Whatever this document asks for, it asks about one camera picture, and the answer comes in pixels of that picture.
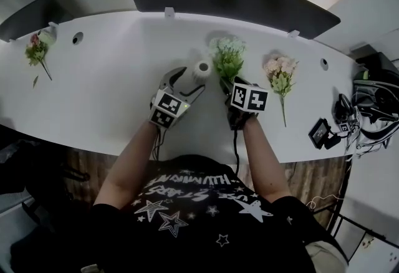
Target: black t-shirt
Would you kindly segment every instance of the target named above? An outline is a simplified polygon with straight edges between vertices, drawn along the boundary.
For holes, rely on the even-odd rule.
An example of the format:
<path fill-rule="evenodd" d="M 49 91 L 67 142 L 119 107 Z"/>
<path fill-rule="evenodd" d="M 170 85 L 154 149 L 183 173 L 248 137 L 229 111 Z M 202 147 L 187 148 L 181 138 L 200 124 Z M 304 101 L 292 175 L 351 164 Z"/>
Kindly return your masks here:
<path fill-rule="evenodd" d="M 339 246 L 296 198 L 269 203 L 226 165 L 182 156 L 149 168 L 141 193 L 91 211 L 97 264 L 138 269 L 315 272 L 305 246 Z"/>

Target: small white cylinder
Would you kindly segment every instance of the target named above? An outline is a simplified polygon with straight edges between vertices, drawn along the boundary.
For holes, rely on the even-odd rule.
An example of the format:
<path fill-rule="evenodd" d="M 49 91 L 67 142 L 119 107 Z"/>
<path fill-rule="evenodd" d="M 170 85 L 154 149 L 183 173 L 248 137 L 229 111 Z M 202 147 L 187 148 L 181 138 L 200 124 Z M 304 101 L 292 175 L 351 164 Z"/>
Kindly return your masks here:
<path fill-rule="evenodd" d="M 193 79 L 197 85 L 204 85 L 211 75 L 212 67 L 207 61 L 200 61 L 194 67 Z"/>
<path fill-rule="evenodd" d="M 39 31 L 37 33 L 37 36 L 39 38 L 39 40 L 41 42 L 44 42 L 45 44 L 51 46 L 52 44 L 55 43 L 55 41 L 57 40 L 57 38 L 55 37 L 55 35 L 52 32 L 46 31 L 44 29 L 42 29 L 41 31 Z"/>

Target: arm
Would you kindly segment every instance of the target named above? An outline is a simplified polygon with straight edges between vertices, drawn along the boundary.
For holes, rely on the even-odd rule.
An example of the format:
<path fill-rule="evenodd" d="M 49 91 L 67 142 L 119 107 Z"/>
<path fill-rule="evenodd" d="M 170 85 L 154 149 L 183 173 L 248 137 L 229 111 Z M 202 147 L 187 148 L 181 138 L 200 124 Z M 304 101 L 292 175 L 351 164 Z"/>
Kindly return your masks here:
<path fill-rule="evenodd" d="M 251 117 L 246 122 L 244 140 L 256 193 L 270 203 L 283 196 L 290 196 L 284 169 L 277 160 L 256 117 Z"/>
<path fill-rule="evenodd" d="M 112 166 L 94 204 L 122 209 L 136 196 L 155 138 L 156 126 L 143 123 Z"/>

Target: red flower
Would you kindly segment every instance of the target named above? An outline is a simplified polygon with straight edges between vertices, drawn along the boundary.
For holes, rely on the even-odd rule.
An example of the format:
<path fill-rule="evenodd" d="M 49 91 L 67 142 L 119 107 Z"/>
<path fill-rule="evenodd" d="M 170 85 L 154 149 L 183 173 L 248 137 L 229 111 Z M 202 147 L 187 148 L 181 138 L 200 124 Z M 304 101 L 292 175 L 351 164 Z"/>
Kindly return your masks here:
<path fill-rule="evenodd" d="M 39 37 L 37 36 L 37 34 L 32 35 L 31 43 L 34 46 L 39 45 Z"/>

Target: dark panel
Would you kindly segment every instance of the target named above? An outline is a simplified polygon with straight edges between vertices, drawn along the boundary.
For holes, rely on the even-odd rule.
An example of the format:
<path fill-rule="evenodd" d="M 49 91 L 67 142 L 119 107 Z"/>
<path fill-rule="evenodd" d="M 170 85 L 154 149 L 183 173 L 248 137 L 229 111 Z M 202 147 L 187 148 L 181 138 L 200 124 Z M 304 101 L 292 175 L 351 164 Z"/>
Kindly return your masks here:
<path fill-rule="evenodd" d="M 340 23 L 340 19 L 306 0 L 134 0 L 142 12 L 203 14 L 253 22 L 282 31 L 300 31 L 313 39 Z"/>
<path fill-rule="evenodd" d="M 56 0 L 35 0 L 0 25 L 0 39 L 8 42 L 48 27 L 49 22 L 60 24 L 72 19 Z"/>

